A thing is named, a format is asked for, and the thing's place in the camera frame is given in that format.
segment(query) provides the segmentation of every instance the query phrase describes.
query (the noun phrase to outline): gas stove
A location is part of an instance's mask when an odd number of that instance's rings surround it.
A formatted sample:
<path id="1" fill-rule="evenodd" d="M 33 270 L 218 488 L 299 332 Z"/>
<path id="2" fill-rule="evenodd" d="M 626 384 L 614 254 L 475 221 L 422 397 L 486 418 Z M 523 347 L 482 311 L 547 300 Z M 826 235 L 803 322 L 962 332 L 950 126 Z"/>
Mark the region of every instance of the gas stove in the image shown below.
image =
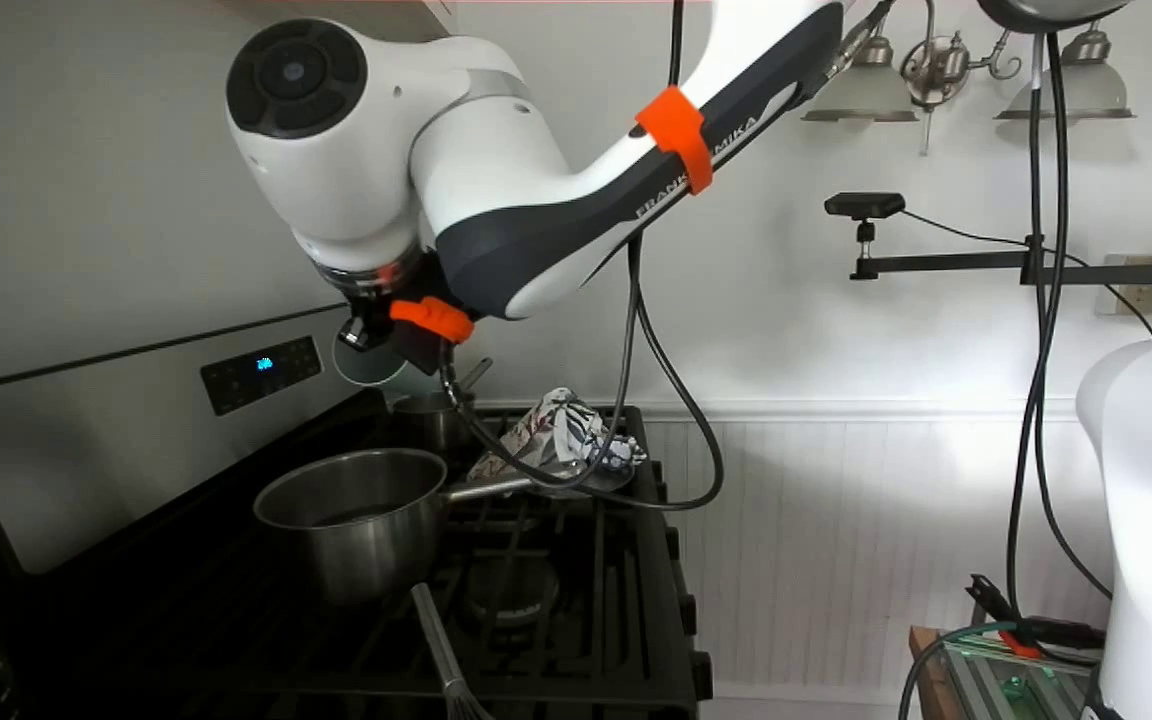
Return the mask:
<path id="1" fill-rule="evenodd" d="M 626 431 L 644 439 L 640 414 Z M 251 519 L 251 496 L 280 471 L 394 445 L 406 436 L 384 401 L 356 392 L 49 574 L 22 574 L 0 525 L 0 646 L 26 717 L 448 717 L 407 592 L 332 609 Z M 626 494 L 661 499 L 661 464 Z M 456 504 L 427 587 L 498 720 L 666 720 L 713 698 L 661 511 L 545 496 Z"/>

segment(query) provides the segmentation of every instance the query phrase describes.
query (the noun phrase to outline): pot rim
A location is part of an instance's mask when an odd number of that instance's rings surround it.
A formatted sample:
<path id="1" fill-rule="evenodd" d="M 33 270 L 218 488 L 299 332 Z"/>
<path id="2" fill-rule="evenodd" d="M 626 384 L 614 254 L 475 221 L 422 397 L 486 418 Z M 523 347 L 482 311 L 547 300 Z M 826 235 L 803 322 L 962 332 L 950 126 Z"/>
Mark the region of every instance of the pot rim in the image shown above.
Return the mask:
<path id="1" fill-rule="evenodd" d="M 406 499 L 406 504 L 394 504 L 394 510 L 382 510 L 382 511 L 356 511 L 356 518 L 342 518 L 342 519 L 325 519 L 325 525 L 283 525 L 283 519 L 273 519 L 273 518 L 265 511 L 265 499 L 268 499 L 273 494 L 280 494 L 283 483 L 298 483 L 298 479 L 303 479 L 303 476 L 318 471 L 318 470 L 351 464 L 351 460 L 370 460 L 370 457 L 412 457 L 412 460 L 427 460 L 442 476 L 438 476 L 438 483 L 427 483 L 427 494 L 422 494 L 422 496 L 412 496 L 412 499 Z M 362 448 L 362 452 L 336 452 L 336 457 L 322 457 L 322 460 L 311 460 L 311 464 L 290 470 L 283 476 L 276 476 L 273 483 L 265 483 L 265 488 L 257 494 L 251 518 L 257 518 L 265 529 L 318 537 L 318 531 L 332 531 L 332 529 L 356 525 L 356 519 L 363 519 L 363 518 L 394 518 L 394 511 L 406 511 L 406 510 L 412 510 L 412 504 L 425 504 L 425 499 L 442 496 L 446 483 L 448 483 L 448 464 L 446 464 L 438 452 L 425 452 L 425 448 Z"/>

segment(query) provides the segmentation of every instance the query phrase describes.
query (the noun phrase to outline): stove control panel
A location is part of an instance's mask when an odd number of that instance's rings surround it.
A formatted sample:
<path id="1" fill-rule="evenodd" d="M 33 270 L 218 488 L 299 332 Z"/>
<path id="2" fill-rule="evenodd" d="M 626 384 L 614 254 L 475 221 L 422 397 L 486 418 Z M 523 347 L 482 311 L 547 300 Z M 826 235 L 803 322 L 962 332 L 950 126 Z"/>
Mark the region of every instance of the stove control panel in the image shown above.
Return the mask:
<path id="1" fill-rule="evenodd" d="M 311 337 L 299 337 L 293 344 L 273 344 L 260 353 L 245 353 L 219 366 L 203 369 L 203 388 L 212 397 L 212 414 L 238 414 L 245 404 L 257 404 L 260 397 L 273 397 L 280 388 L 293 388 L 322 374 L 322 355 L 311 347 Z"/>

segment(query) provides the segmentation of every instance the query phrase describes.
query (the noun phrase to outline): black stovetop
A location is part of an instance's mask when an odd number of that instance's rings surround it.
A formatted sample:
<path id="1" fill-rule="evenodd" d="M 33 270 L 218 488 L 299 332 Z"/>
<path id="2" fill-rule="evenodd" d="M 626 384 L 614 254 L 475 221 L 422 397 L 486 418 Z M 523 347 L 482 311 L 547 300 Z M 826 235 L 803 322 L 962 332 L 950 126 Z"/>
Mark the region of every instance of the black stovetop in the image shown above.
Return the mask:
<path id="1" fill-rule="evenodd" d="M 26 717 L 446 717 L 412 602 L 322 603 L 248 511 L 280 471 L 370 445 L 394 436 L 370 401 L 351 401 L 66 574 L 22 584 L 0 618 Z M 657 464 L 629 494 L 666 496 Z M 456 504 L 427 584 L 498 720 L 695 717 L 710 698 L 661 511 L 539 496 Z"/>

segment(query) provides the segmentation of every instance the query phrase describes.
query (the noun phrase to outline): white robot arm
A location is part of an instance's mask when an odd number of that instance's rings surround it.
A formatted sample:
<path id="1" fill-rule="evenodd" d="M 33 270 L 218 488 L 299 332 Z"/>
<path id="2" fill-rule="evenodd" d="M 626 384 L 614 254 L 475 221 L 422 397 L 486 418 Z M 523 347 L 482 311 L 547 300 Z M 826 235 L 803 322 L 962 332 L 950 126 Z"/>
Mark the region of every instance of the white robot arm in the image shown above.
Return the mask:
<path id="1" fill-rule="evenodd" d="M 260 32 L 232 64 L 232 137 L 298 243 L 351 300 L 344 340 L 377 382 L 394 303 L 530 315 L 608 255 L 786 110 L 839 44 L 839 0 L 713 0 L 695 71 L 571 174 L 520 67 L 486 42 L 384 44 L 332 21 Z"/>

